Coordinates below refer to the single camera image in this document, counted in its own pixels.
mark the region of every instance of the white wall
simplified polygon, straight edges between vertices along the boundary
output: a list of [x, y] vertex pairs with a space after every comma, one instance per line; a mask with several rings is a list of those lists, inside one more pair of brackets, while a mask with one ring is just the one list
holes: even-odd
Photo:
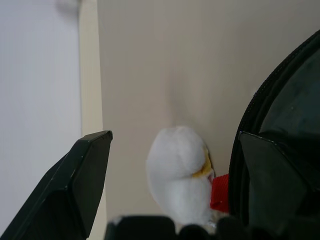
[[78, 38], [55, 0], [0, 0], [0, 235], [81, 137]]

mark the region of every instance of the black plastic part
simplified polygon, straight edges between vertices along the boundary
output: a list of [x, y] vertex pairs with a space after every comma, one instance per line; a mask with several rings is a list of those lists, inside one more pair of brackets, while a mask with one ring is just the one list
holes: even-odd
[[211, 240], [206, 230], [198, 225], [189, 225], [181, 229], [178, 240]]
[[314, 218], [296, 217], [288, 221], [281, 240], [319, 240], [320, 221]]
[[320, 171], [320, 50], [292, 75], [273, 101], [260, 133], [297, 149]]
[[271, 105], [283, 87], [319, 48], [320, 31], [301, 44], [272, 72], [254, 95], [241, 119], [229, 166], [229, 210], [244, 225], [249, 223], [250, 177], [238, 135], [241, 131], [259, 135]]
[[250, 176], [249, 225], [280, 234], [307, 196], [305, 178], [275, 142], [246, 132], [239, 139]]
[[164, 216], [127, 216], [106, 228], [105, 240], [176, 240], [174, 222]]
[[0, 240], [84, 240], [102, 196], [111, 131], [86, 135], [41, 179]]

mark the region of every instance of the white plush toy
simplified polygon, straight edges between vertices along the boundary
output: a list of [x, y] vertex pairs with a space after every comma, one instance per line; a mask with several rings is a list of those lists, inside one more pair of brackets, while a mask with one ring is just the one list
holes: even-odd
[[180, 224], [207, 225], [214, 171], [208, 149], [189, 127], [162, 129], [146, 161], [150, 192], [162, 211]]

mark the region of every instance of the red object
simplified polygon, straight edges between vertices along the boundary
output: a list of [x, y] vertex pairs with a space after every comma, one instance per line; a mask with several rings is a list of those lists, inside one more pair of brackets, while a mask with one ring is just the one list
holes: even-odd
[[229, 174], [213, 179], [210, 202], [210, 207], [213, 210], [229, 213], [228, 183]]

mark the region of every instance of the black bag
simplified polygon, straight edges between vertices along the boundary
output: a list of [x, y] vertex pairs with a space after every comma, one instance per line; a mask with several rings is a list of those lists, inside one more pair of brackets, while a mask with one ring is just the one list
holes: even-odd
[[320, 217], [320, 31], [255, 93], [229, 167], [229, 209], [242, 224], [280, 234]]

